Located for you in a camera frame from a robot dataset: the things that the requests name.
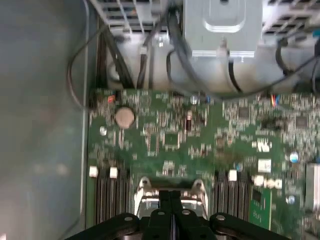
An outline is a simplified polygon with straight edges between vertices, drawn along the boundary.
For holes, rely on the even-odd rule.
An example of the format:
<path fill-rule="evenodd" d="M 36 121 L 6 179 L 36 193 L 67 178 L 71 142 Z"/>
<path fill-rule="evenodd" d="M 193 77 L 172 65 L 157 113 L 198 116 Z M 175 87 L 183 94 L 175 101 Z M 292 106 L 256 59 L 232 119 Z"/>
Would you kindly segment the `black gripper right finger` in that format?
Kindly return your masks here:
<path fill-rule="evenodd" d="M 171 192 L 171 210 L 177 221 L 180 240 L 216 240 L 218 236 L 232 240 L 284 240 L 285 237 L 227 213 L 218 212 L 209 220 L 183 208 L 180 193 Z"/>

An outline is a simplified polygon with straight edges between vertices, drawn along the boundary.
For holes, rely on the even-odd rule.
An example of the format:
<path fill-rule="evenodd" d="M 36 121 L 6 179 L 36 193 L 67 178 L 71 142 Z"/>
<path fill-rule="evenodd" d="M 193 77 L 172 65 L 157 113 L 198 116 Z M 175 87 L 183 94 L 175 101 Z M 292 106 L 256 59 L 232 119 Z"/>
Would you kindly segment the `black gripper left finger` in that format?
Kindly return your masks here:
<path fill-rule="evenodd" d="M 139 235 L 141 240 L 168 240 L 171 232 L 171 199 L 161 191 L 159 208 L 142 218 L 132 213 L 118 214 L 102 223 L 68 237 L 69 240 L 117 240 Z"/>

